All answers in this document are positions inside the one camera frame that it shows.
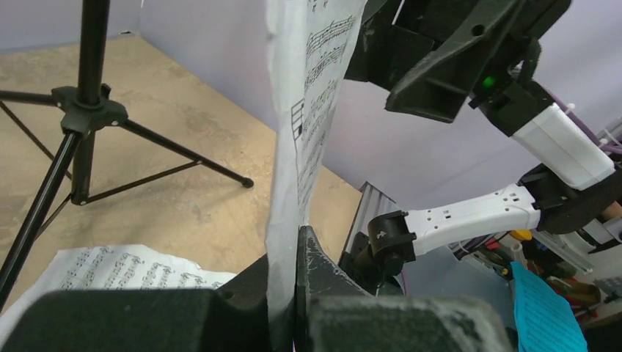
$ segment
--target sheet music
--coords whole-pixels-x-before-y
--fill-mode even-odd
[[[279,119],[266,236],[268,317],[276,342],[287,331],[298,228],[308,222],[337,93],[356,45],[365,0],[267,1],[268,68]]]
[[[39,297],[54,290],[216,289],[234,276],[202,270],[190,260],[143,245],[58,251],[37,282],[0,317],[0,345],[23,312]]]

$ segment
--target tripod leg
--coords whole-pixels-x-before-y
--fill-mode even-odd
[[[76,154],[73,156],[71,202],[76,205],[84,205],[89,199],[95,134],[95,132],[92,132],[88,137],[83,138],[78,148],[76,148]]]
[[[26,219],[21,225],[17,238],[9,250],[7,259],[4,260],[2,269],[0,269],[0,309],[9,298],[15,280],[18,278],[24,262],[26,262],[26,257],[28,257],[32,244],[37,238],[39,229],[45,221],[45,216],[60,188],[62,178],[69,169],[69,164],[79,142],[80,135],[78,133],[71,132],[65,135],[58,153],[52,160],[48,174],[43,179]]]
[[[54,98],[49,94],[11,92],[0,90],[0,101],[12,101],[14,103],[35,104],[44,106],[57,106]]]
[[[152,141],[153,143],[156,143],[157,145],[160,145],[162,147],[167,148],[168,150],[175,152],[181,156],[185,156],[190,160],[194,160],[197,162],[200,162],[202,165],[216,171],[219,172],[229,178],[232,178],[233,180],[238,181],[239,183],[242,184],[242,186],[246,187],[246,188],[251,188],[253,187],[254,183],[253,180],[251,180],[250,178],[241,176],[237,173],[235,173],[234,171],[231,171],[229,169],[227,169],[226,167],[217,164],[215,162],[213,162],[212,160],[197,154],[195,152],[193,152],[192,150],[179,145],[173,141],[171,141],[170,139],[164,138],[163,136],[160,136],[159,134],[157,134],[156,132],[153,132],[152,130],[143,127],[137,123],[135,123],[134,121],[131,120],[127,120],[125,121],[121,127],[123,127],[124,129],[126,129],[127,131],[130,131],[131,133],[134,133],[144,139],[147,139],[149,141]]]

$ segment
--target music stand rubber foot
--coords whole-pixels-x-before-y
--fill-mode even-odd
[[[255,182],[250,178],[245,178],[244,181],[242,181],[242,186],[244,186],[244,188],[252,188],[254,185]]]

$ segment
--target screw hole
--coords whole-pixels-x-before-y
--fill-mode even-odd
[[[473,26],[473,28],[471,28],[471,34],[473,34],[473,37],[481,36],[482,34],[484,34],[484,26],[482,26],[481,24]]]
[[[220,298],[224,299],[225,301],[227,299],[231,299],[233,298],[234,294],[231,291],[223,291],[223,290],[217,290],[216,294],[218,294],[218,296],[220,296]]]

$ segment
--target green led light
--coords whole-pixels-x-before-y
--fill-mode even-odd
[[[486,77],[486,79],[484,79],[484,82],[482,83],[482,86],[484,88],[490,88],[492,86],[494,86],[494,83],[497,81],[497,79],[493,76],[488,76]]]

